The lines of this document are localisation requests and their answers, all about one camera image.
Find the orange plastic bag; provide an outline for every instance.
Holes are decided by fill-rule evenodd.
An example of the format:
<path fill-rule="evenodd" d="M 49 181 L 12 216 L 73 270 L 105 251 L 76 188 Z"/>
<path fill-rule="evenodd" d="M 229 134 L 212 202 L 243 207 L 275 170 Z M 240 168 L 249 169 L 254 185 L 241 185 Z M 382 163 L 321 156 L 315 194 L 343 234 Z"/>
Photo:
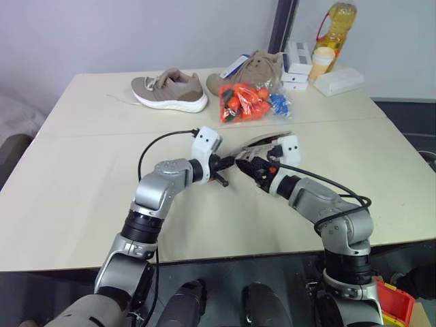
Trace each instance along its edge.
<path fill-rule="evenodd" d="M 261 119 L 271 108 L 266 87 L 256 89 L 247 83 L 225 84 L 218 94 L 223 123 Z"/>

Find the cooking oil bottle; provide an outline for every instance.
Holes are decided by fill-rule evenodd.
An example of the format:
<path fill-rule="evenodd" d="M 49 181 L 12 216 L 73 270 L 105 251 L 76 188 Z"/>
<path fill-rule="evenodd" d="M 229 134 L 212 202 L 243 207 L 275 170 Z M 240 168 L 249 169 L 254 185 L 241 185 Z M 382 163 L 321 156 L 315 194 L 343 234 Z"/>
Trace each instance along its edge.
<path fill-rule="evenodd" d="M 325 15 L 321 23 L 320 29 L 318 30 L 318 34 L 316 35 L 316 45 L 313 51 L 315 51 L 315 49 L 319 48 L 320 46 L 327 46 L 334 50 L 334 59 L 330 66 L 328 66 L 327 72 L 329 72 L 333 68 L 334 63 L 336 62 L 336 59 L 341 52 L 342 46 L 347 39 L 347 33 L 349 29 L 351 29 L 351 27 L 353 26 L 356 14 L 357 8 L 353 3 L 337 2 L 330 8 L 330 10 Z M 330 28 L 324 36 L 320 37 L 322 25 L 324 24 L 328 16 L 332 20 Z"/>

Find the white wall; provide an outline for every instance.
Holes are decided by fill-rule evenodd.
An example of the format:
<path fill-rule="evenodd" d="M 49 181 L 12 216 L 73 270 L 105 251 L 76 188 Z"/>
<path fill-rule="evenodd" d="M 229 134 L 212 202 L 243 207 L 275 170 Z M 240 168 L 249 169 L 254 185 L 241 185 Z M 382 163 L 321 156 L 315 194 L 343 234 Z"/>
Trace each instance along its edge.
<path fill-rule="evenodd" d="M 0 95 L 47 114 L 78 73 L 217 67 L 268 48 L 277 0 L 0 5 Z"/>
<path fill-rule="evenodd" d="M 311 49 L 337 0 L 300 0 L 291 39 Z M 338 63 L 364 74 L 375 99 L 436 99 L 436 1 L 356 0 L 358 14 Z"/>

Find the shoe tongue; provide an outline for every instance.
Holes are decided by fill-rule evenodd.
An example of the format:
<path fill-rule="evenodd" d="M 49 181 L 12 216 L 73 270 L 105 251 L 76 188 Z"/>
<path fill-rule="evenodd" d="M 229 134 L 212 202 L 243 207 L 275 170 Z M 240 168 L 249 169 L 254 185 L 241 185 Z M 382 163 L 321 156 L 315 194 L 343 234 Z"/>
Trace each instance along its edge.
<path fill-rule="evenodd" d="M 162 75 L 159 77 L 159 81 L 157 82 L 157 87 L 161 88 L 165 84 L 167 78 L 171 78 L 172 80 L 177 80 L 179 76 L 180 76 L 180 70 L 178 70 L 177 68 L 170 68 L 164 71 Z"/>

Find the table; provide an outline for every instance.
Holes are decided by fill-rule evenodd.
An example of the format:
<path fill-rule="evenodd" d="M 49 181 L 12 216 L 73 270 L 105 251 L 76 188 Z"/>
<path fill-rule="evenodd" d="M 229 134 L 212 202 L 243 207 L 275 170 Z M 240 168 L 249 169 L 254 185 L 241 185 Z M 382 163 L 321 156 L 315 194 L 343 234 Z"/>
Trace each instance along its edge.
<path fill-rule="evenodd" d="M 314 89 L 294 93 L 295 119 L 240 125 L 221 125 L 213 98 L 201 114 L 116 102 L 106 106 L 105 114 L 102 107 L 110 97 L 102 97 L 100 106 L 90 98 L 86 108 L 94 107 L 102 116 L 96 123 L 98 115 L 90 111 L 92 128 L 88 121 L 79 124 L 85 107 L 74 112 L 65 100 L 81 102 L 94 94 L 89 93 L 91 82 L 78 86 L 78 80 L 88 79 L 97 90 L 97 81 L 117 80 L 116 74 L 76 77 L 0 193 L 0 270 L 101 265 L 134 195 L 136 164 L 144 146 L 164 131 L 207 124 L 223 136 L 220 153 L 254 136 L 292 130 L 300 143 L 302 168 L 373 200 L 372 245 L 436 237 L 436 175 L 361 91 L 330 99 Z M 128 112 L 119 124 L 113 121 L 117 110 Z M 139 123 L 135 117 L 146 113 L 150 118 Z M 189 156 L 191 144 L 189 136 L 159 141 L 147 153 L 143 172 L 169 155 Z M 223 175 L 230 181 L 226 189 L 218 183 L 193 185 L 176 197 L 159 236 L 162 262 L 323 249 L 313 226 L 285 200 L 264 193 L 236 168 Z"/>

